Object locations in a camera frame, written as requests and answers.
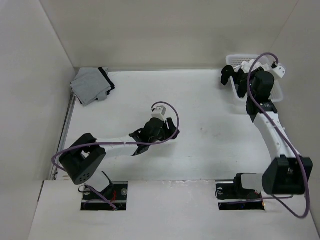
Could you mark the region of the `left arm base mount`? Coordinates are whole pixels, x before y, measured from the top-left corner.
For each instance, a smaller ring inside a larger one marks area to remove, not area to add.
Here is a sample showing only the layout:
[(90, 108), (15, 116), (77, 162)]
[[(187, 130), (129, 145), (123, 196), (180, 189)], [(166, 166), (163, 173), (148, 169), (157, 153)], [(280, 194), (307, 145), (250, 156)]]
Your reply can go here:
[(89, 190), (84, 185), (78, 188), (82, 194), (81, 211), (125, 211), (127, 209), (128, 182), (114, 182), (113, 186), (108, 186), (101, 195), (109, 200), (115, 208), (105, 202), (96, 193)]

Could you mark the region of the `white tank top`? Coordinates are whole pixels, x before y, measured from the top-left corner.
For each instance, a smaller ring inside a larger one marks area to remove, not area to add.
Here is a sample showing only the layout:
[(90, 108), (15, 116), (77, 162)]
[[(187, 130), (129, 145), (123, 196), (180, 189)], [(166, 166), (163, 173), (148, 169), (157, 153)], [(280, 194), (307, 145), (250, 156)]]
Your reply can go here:
[[(254, 59), (251, 59), (249, 62), (242, 61), (240, 65), (235, 66), (233, 69), (237, 73), (239, 70), (242, 70), (245, 74), (249, 73), (249, 70), (251, 69), (253, 63), (255, 62)], [(261, 64), (260, 62), (257, 62), (251, 72), (257, 70), (258, 68), (262, 68), (264, 71), (270, 71), (271, 67), (269, 64)]]

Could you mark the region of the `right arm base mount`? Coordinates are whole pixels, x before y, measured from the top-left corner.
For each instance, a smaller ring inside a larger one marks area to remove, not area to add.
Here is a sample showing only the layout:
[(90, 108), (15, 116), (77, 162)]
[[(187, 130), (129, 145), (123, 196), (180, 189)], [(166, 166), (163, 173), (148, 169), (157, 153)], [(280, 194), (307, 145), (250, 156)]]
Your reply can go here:
[(215, 196), (220, 211), (264, 211), (261, 193), (252, 189), (238, 190), (233, 182), (216, 183)]

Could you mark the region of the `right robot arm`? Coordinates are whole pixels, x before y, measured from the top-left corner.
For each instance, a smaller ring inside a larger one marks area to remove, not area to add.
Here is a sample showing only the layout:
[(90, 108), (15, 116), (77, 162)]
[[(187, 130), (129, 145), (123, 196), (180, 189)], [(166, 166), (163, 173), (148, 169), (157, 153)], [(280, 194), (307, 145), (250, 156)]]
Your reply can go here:
[(247, 97), (246, 111), (262, 135), (271, 163), (264, 173), (236, 175), (231, 190), (238, 198), (245, 197), (250, 190), (268, 195), (302, 195), (306, 191), (298, 161), (302, 162), (307, 177), (311, 175), (313, 162), (309, 157), (297, 158), (299, 152), (284, 140), (287, 135), (270, 100), (274, 83), (274, 76), (264, 70), (256, 70), (250, 78), (251, 95)]

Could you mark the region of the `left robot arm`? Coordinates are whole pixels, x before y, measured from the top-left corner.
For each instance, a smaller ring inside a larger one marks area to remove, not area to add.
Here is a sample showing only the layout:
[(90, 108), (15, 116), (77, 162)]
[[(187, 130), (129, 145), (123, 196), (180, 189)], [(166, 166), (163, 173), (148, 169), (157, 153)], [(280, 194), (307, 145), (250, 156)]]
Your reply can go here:
[(105, 145), (98, 143), (91, 133), (86, 133), (62, 152), (59, 162), (75, 185), (85, 185), (88, 191), (105, 200), (112, 195), (114, 185), (100, 169), (103, 160), (139, 156), (153, 144), (176, 139), (179, 133), (179, 125), (175, 125), (172, 118), (152, 117), (144, 127)]

